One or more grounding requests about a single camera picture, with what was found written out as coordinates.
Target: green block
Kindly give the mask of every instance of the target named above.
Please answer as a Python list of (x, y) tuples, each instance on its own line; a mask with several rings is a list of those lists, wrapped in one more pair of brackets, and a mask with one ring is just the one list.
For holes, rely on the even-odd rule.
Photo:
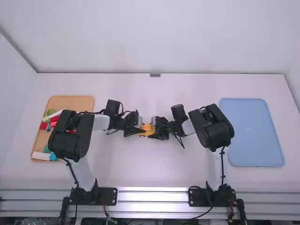
[(48, 146), (45, 145), (43, 153), (50, 153), (51, 154), (52, 152), (48, 149)]
[(45, 116), (45, 117), (42, 119), (42, 121), (45, 122), (45, 123), (50, 122), (49, 116)]
[(50, 116), (51, 114), (56, 113), (55, 109), (49, 109), (47, 111), (47, 116)]

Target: aluminum rail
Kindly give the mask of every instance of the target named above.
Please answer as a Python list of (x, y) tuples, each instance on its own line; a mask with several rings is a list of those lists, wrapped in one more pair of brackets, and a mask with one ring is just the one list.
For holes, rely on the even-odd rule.
[[(114, 218), (188, 219), (209, 207), (190, 207), (188, 188), (119, 187), (118, 203), (107, 206)], [(62, 199), (70, 190), (0, 189), (0, 217), (58, 217)], [(300, 220), (298, 192), (236, 192), (248, 219)], [(215, 207), (201, 219), (227, 219), (227, 208)], [(69, 206), (67, 217), (75, 215)], [(102, 206), (78, 206), (78, 218), (104, 218)]]

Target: red block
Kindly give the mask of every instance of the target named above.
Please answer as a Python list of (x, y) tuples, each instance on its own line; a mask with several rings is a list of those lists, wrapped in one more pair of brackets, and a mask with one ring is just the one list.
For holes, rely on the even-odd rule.
[(47, 129), (47, 125), (48, 125), (48, 123), (42, 122), (41, 125), (39, 126), (39, 128), (41, 130), (46, 130)]
[(51, 122), (51, 127), (55, 127), (56, 123), (57, 123), (57, 121)]
[(59, 118), (60, 118), (60, 115), (54, 116), (54, 117), (50, 118), (50, 122), (58, 121)]

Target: colorful block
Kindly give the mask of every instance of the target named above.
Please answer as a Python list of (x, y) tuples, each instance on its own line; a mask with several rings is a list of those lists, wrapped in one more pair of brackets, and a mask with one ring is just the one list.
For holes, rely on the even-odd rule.
[(66, 109), (66, 108), (64, 108), (64, 109), (62, 109), (62, 110), (59, 110), (59, 111), (57, 111), (57, 112), (51, 114), (51, 115), (49, 116), (49, 118), (52, 118), (52, 117), (54, 117), (54, 116), (61, 115), (62, 111), (65, 110), (65, 109)]
[(51, 122), (51, 123), (50, 123), (50, 124), (51, 124), (51, 127), (55, 127), (56, 123), (57, 123), (57, 121)]
[(48, 148), (48, 145), (45, 145), (43, 153), (51, 153), (51, 151)]
[(41, 125), (39, 126), (39, 128), (41, 130), (47, 130), (47, 126), (48, 126), (48, 123), (42, 122)]
[(53, 113), (55, 113), (56, 111), (55, 111), (55, 109), (49, 109), (48, 111), (47, 111), (47, 116), (50, 116), (51, 114), (53, 114)]
[(48, 122), (48, 121), (50, 121), (49, 116), (45, 116), (45, 117), (42, 119), (42, 121), (43, 121), (43, 122)]
[(52, 153), (50, 156), (49, 156), (49, 159), (50, 161), (57, 161), (58, 159), (56, 158), (56, 155), (54, 153)]
[(54, 117), (50, 118), (50, 122), (58, 121), (59, 118), (60, 118), (60, 115), (54, 116)]
[(41, 159), (44, 161), (50, 161), (49, 156), (50, 156), (50, 154), (34, 151), (31, 155), (31, 158)]
[(49, 132), (50, 130), (51, 130), (51, 124), (48, 123), (48, 125), (47, 125), (47, 131)]

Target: yellow block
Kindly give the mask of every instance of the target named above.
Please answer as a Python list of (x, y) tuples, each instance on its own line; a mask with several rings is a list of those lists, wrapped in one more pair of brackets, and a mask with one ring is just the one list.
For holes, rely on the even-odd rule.
[(139, 135), (140, 137), (146, 137), (155, 134), (155, 128), (151, 124), (144, 124), (139, 128), (146, 131), (145, 133), (138, 133), (137, 135)]

